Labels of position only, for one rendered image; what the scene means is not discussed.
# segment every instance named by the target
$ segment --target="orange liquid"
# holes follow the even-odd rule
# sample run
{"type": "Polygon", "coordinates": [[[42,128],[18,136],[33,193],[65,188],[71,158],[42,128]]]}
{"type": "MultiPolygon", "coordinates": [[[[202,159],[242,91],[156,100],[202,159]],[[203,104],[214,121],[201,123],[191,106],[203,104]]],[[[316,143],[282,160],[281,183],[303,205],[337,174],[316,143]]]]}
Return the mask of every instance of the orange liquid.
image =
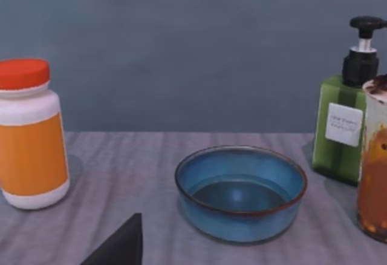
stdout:
{"type": "Polygon", "coordinates": [[[60,114],[24,126],[0,125],[0,185],[13,195],[43,194],[68,179],[60,114]]]}

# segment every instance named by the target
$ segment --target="bowl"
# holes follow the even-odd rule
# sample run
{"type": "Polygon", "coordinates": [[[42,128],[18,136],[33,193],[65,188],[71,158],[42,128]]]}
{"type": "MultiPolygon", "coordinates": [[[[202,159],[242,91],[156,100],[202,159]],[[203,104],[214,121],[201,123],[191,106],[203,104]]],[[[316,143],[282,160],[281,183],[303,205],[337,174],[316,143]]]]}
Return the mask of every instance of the bowl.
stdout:
{"type": "Polygon", "coordinates": [[[177,166],[175,182],[188,222],[207,235],[237,243],[264,241],[285,231],[307,189],[298,164],[251,146],[195,152],[177,166]]]}

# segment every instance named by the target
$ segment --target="blue-gray wall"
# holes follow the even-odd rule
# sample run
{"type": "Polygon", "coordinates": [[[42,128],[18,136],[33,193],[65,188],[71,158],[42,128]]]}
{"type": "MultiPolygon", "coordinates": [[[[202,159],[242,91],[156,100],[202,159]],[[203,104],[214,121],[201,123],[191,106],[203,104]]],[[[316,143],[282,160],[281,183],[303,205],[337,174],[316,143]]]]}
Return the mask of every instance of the blue-gray wall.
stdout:
{"type": "Polygon", "coordinates": [[[312,131],[349,18],[386,3],[0,0],[0,57],[50,60],[67,130],[312,131]]]}

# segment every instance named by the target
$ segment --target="soap dispenser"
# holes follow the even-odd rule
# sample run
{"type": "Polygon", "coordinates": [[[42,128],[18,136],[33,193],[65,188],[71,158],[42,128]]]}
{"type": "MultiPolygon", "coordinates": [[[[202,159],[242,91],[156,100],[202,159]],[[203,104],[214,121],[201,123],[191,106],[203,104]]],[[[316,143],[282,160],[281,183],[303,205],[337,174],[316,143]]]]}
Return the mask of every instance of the soap dispenser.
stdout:
{"type": "Polygon", "coordinates": [[[366,109],[362,85],[377,74],[379,59],[371,38],[374,30],[387,27],[387,23],[360,16],[352,18],[350,26],[359,30],[359,44],[344,58],[342,75],[330,77],[321,85],[312,168],[357,185],[366,109]]]}

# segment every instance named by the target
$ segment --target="tabletop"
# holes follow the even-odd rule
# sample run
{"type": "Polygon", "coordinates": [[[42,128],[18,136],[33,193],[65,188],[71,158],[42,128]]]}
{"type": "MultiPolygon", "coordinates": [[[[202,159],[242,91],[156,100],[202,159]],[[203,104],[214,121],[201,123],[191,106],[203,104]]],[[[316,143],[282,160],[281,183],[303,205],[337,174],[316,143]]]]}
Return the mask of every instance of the tabletop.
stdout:
{"type": "Polygon", "coordinates": [[[387,246],[355,218],[356,189],[310,169],[312,134],[68,132],[68,196],[25,212],[0,197],[1,265],[78,265],[132,214],[143,215],[143,265],[386,264],[387,246]],[[267,243],[235,246],[198,233],[177,208],[177,163],[214,145],[254,145],[296,162],[308,190],[291,228],[267,243]]]}

